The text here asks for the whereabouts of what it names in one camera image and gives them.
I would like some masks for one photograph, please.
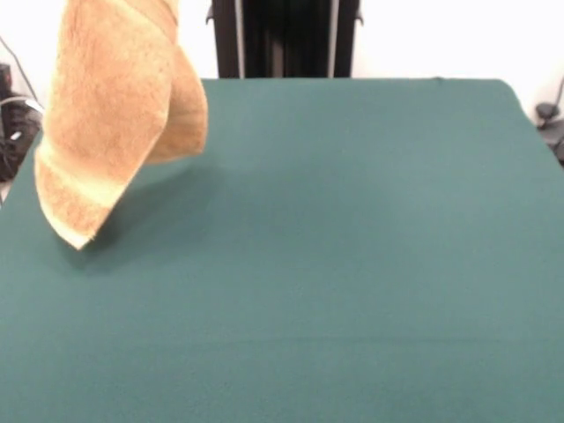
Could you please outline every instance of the green table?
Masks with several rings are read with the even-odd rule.
[[[206,83],[77,253],[0,212],[0,421],[564,421],[564,175],[496,81]]]

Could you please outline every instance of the black stand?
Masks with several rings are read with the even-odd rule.
[[[236,5],[212,3],[220,78],[351,76],[360,0],[340,0],[337,19],[331,0],[240,0],[240,19]]]

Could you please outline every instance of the white wall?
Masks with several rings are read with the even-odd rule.
[[[203,78],[218,76],[211,0],[181,0],[180,40]],[[552,100],[564,74],[562,0],[363,0],[356,78],[501,78],[523,109]],[[0,0],[0,34],[45,102],[63,0]],[[10,61],[0,49],[0,60]],[[24,90],[18,81],[18,89]]]

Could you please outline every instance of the towel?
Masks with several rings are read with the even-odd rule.
[[[178,45],[178,0],[68,0],[35,185],[75,249],[98,233],[139,169],[204,149],[207,102]]]

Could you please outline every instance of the black cable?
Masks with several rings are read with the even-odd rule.
[[[27,78],[27,75],[24,72],[24,68],[22,67],[21,63],[19,62],[19,59],[16,56],[16,54],[13,52],[13,50],[10,48],[10,46],[8,46],[6,41],[4,41],[4,39],[2,38],[2,35],[0,35],[0,44],[2,44],[4,46],[4,48],[8,51],[8,53],[10,53],[10,56],[14,59],[14,62],[16,62],[16,65],[18,66],[19,73],[23,77],[24,81],[26,81],[27,89],[32,94],[33,99],[39,103],[39,99],[37,98],[37,94],[35,94],[35,90],[33,89],[31,83],[29,82],[29,79]]]
[[[554,102],[556,106],[558,106],[560,104],[560,100],[562,100],[562,92],[564,92],[564,77],[562,77],[560,88],[558,89],[558,95],[556,96],[556,101]]]

